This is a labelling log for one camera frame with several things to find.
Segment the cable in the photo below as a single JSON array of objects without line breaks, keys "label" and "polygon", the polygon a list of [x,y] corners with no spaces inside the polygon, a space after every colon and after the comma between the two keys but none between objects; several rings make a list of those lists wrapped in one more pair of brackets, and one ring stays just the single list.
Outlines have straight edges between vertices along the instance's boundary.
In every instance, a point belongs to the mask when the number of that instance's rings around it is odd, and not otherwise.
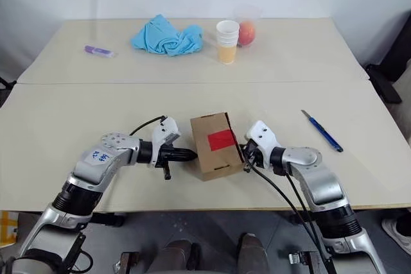
[{"label": "cable", "polygon": [[321,250],[321,245],[320,243],[316,242],[316,239],[313,237],[313,234],[310,232],[310,230],[308,229],[307,225],[304,222],[304,219],[302,218],[301,214],[298,212],[298,210],[295,208],[294,204],[291,202],[291,200],[288,199],[288,197],[285,195],[285,193],[278,187],[276,186],[276,184],[271,181],[267,176],[263,175],[260,171],[257,170],[257,168],[255,168],[251,163],[250,160],[247,157],[244,157],[245,162],[249,165],[249,167],[257,174],[259,175],[261,178],[263,178],[264,180],[266,180],[280,195],[281,197],[284,198],[284,200],[289,204],[289,206],[291,207],[291,209],[294,211],[295,215],[297,215],[297,217],[300,219],[300,222],[302,223],[302,226],[304,227],[304,229],[306,230],[307,234],[310,236],[311,240],[313,241],[315,247],[317,247],[317,250],[320,253],[321,256],[321,260],[324,263],[324,266],[326,267],[326,270],[328,271],[328,262],[325,259],[324,254],[322,253]]},{"label": "cable", "polygon": [[166,119],[166,118],[167,118],[166,116],[159,116],[159,117],[156,117],[156,118],[154,118],[154,119],[151,119],[150,121],[147,121],[147,122],[143,123],[141,126],[139,126],[138,128],[136,128],[133,132],[131,132],[131,133],[130,133],[130,136],[133,136],[133,135],[136,133],[136,131],[144,128],[146,125],[149,125],[150,123],[153,123],[153,122],[155,122],[155,121],[157,121],[157,120],[164,120],[164,119]]},{"label": "cable", "polygon": [[73,269],[72,269],[72,270],[70,271],[70,273],[73,273],[73,274],[84,274],[84,273],[87,273],[88,271],[91,270],[91,268],[92,268],[92,266],[93,266],[93,264],[94,264],[94,261],[93,261],[91,255],[90,255],[89,253],[83,251],[83,250],[80,250],[80,253],[82,253],[83,255],[85,255],[85,256],[88,258],[90,264],[89,264],[89,266],[87,267],[87,269],[85,269],[85,270],[79,270],[79,271],[77,271],[77,270],[73,270]]},{"label": "cable", "polygon": [[313,220],[311,219],[310,213],[307,211],[307,208],[306,208],[304,202],[302,202],[301,196],[300,196],[300,194],[298,193],[298,190],[297,190],[297,188],[295,187],[293,180],[291,180],[290,175],[289,175],[288,173],[286,173],[285,176],[287,177],[289,183],[291,184],[291,187],[293,188],[293,191],[294,191],[295,195],[297,196],[298,201],[299,201],[300,204],[301,204],[302,210],[304,211],[304,213],[305,213],[305,214],[307,215],[307,217],[308,217],[308,223],[310,224],[311,231],[313,232],[315,241],[317,242],[316,247],[317,247],[317,249],[319,250],[319,253],[320,253],[320,257],[321,257],[322,262],[324,263],[325,267],[327,268],[326,264],[327,264],[328,262],[327,262],[326,256],[324,255],[324,252],[322,251],[320,239],[319,239],[319,237],[318,237],[317,231],[315,230],[315,227],[314,227],[314,224],[313,224]]}]

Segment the red tape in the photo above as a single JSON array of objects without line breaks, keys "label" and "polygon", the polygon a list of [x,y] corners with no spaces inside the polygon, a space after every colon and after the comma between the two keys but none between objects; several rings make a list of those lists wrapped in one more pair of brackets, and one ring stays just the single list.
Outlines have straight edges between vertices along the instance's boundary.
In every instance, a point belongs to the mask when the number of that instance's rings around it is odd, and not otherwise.
[{"label": "red tape", "polygon": [[207,136],[211,151],[216,151],[236,144],[231,130],[224,130]]}]

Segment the blue cloth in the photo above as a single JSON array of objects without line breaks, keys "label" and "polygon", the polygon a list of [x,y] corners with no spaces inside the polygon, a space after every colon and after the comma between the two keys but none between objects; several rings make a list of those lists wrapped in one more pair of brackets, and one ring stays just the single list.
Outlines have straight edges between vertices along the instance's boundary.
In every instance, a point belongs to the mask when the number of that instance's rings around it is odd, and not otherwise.
[{"label": "blue cloth", "polygon": [[203,30],[200,26],[188,26],[179,32],[161,14],[145,24],[144,28],[131,39],[136,49],[145,49],[149,53],[170,56],[193,53],[201,50]]}]

